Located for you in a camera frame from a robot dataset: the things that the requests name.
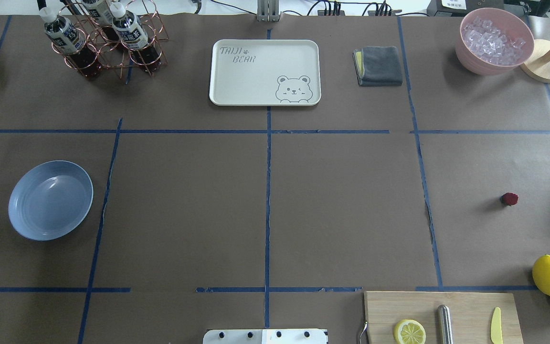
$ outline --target white label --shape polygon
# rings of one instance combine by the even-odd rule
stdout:
[[[83,2],[83,5],[86,7],[90,17],[92,17],[99,25],[109,26],[112,24],[114,16],[109,10],[109,6],[107,6],[107,2],[105,2],[105,0],[98,0],[94,4],[87,4]]]
[[[120,38],[126,45],[133,50],[139,50],[148,45],[148,35],[146,35],[146,31],[141,27],[141,22],[137,16],[135,16],[135,21],[129,28],[120,29],[114,26],[114,29],[118,31],[118,35],[120,35]]]
[[[85,38],[78,33],[69,19],[65,20],[65,28],[59,32],[46,32],[50,41],[58,48],[58,50],[70,55],[78,52],[85,43]]]
[[[450,9],[465,10],[465,0],[441,0],[443,7],[449,7]]]

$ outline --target gray towel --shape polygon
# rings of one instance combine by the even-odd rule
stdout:
[[[360,86],[400,86],[402,72],[395,46],[365,46],[354,50],[353,59]]]

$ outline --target cutting board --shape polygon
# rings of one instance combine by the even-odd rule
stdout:
[[[364,311],[369,343],[395,344],[399,320],[414,319],[426,330],[426,344],[440,344],[436,309],[447,305],[455,344],[491,344],[489,327],[495,307],[502,310],[504,344],[523,344],[515,298],[508,292],[366,291]]]

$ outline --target white tray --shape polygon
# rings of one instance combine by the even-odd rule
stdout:
[[[221,106],[311,106],[321,98],[309,40],[222,39],[213,45],[209,98]]]

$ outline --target bear drawing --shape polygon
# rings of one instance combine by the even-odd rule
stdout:
[[[277,78],[279,88],[275,96],[281,103],[308,103],[313,96],[309,87],[310,81],[307,75],[300,76],[298,79],[289,79],[282,75]]]

